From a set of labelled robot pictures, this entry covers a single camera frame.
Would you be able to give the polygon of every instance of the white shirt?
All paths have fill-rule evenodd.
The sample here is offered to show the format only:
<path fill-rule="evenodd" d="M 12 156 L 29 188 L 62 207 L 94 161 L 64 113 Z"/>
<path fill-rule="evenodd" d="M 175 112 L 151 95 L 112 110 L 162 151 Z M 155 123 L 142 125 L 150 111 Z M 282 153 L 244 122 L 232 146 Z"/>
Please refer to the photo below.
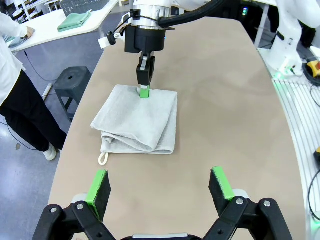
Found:
<path fill-rule="evenodd" d="M 22 63 L 11 53 L 1 36 L 23 38 L 27 33 L 26 26 L 20 25 L 0 12 L 0 106 L 14 88 L 23 68 Z"/>

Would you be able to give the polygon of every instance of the folded green cloth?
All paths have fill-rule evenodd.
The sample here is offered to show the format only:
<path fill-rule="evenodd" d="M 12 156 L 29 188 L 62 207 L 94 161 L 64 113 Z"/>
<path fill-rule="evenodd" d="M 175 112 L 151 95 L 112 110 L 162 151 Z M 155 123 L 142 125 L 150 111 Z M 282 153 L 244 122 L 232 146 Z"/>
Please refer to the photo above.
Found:
<path fill-rule="evenodd" d="M 58 32 L 67 31 L 70 29 L 76 29 L 82 27 L 83 24 L 88 20 L 91 15 L 91 11 L 87 11 L 86 13 L 77 14 L 71 13 L 69 16 L 66 17 L 64 22 L 58 26 Z"/>

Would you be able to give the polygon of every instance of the black plastic stool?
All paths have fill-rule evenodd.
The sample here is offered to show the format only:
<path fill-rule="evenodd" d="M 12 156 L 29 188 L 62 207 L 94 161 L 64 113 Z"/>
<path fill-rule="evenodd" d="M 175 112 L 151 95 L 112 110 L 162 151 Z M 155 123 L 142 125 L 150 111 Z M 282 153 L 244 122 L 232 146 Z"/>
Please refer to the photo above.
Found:
<path fill-rule="evenodd" d="M 65 69 L 53 85 L 56 95 L 63 107 L 63 110 L 70 121 L 74 113 L 69 113 L 68 108 L 73 100 L 79 105 L 91 78 L 91 73 L 86 66 L 75 66 Z"/>

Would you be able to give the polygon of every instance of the sleeve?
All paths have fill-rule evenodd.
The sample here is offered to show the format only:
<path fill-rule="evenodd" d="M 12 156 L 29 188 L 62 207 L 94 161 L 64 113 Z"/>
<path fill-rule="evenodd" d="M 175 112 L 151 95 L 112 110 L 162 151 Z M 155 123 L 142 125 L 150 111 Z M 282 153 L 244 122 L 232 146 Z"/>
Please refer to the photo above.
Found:
<path fill-rule="evenodd" d="M 8 15 L 0 12 L 0 33 L 10 37 L 25 37 L 28 33 L 26 26 L 13 21 Z"/>

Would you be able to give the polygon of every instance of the thick black hose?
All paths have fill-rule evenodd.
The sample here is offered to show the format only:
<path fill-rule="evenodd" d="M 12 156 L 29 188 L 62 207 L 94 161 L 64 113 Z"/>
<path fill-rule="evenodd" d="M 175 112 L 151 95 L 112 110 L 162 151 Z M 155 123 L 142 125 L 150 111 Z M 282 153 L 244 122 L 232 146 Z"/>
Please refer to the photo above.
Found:
<path fill-rule="evenodd" d="M 171 26 L 186 24 L 198 19 L 202 19 L 212 14 L 225 1 L 226 0 L 211 0 L 206 5 L 203 5 L 194 11 L 190 11 L 179 16 L 161 17 L 158 20 L 158 25 L 165 29 Z"/>

